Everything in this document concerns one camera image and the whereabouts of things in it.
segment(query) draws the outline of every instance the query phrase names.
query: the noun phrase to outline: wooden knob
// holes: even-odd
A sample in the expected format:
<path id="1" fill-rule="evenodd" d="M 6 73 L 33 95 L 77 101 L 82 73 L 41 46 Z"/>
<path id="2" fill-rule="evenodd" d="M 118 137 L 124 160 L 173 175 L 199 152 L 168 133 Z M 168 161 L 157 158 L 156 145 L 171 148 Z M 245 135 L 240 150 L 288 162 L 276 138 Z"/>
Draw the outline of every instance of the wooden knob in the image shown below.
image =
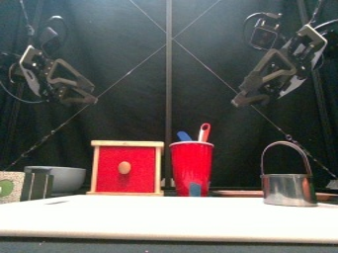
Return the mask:
<path id="1" fill-rule="evenodd" d="M 128 174 L 130 172 L 132 165 L 128 162 L 122 161 L 120 162 L 117 168 L 121 174 Z"/>

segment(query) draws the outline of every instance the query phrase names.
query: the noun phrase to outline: red box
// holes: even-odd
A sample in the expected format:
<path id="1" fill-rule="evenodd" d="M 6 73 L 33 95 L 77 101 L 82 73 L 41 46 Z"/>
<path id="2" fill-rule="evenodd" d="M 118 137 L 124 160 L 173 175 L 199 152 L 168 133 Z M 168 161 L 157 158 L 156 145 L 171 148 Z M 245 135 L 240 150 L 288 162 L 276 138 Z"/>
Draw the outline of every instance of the red box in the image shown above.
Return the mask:
<path id="1" fill-rule="evenodd" d="M 92 140 L 90 145 L 94 149 L 86 194 L 163 194 L 163 142 Z"/>

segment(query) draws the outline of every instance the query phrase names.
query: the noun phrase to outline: red plastic cup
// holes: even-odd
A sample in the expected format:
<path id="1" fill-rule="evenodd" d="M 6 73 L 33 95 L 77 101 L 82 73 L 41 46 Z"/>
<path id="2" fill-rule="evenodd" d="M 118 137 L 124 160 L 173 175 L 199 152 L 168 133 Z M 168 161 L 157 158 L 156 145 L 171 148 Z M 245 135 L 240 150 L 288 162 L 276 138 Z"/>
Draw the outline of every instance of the red plastic cup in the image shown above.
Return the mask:
<path id="1" fill-rule="evenodd" d="M 213 145 L 201 141 L 180 141 L 169 145 L 176 195 L 205 197 L 208 193 Z"/>

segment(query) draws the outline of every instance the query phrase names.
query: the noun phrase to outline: gray bowl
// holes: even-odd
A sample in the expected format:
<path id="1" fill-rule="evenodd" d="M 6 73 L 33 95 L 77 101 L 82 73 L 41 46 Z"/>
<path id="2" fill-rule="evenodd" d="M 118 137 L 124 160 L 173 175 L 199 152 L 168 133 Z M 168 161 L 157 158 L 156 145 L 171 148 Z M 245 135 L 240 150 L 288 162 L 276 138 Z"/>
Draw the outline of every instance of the gray bowl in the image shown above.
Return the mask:
<path id="1" fill-rule="evenodd" d="M 85 169 L 54 166 L 26 166 L 25 172 L 42 172 L 54 176 L 53 195 L 66 195 L 77 191 L 82 185 Z"/>

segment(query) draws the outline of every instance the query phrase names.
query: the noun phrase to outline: stainless steel container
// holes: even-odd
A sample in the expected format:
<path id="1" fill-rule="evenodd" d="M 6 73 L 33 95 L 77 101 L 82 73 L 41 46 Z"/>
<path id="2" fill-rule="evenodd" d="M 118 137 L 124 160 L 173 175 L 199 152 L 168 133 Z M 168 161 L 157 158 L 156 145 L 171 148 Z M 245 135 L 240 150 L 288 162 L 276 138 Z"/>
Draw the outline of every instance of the stainless steel container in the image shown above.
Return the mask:
<path id="1" fill-rule="evenodd" d="M 285 145 L 293 148 L 303 160 L 306 174 L 264 174 L 264 154 L 275 145 Z M 312 176 L 308 160 L 301 149 L 287 141 L 271 143 L 261 154 L 261 187 L 264 194 L 264 203 L 269 205 L 315 207 L 316 198 L 312 187 Z"/>

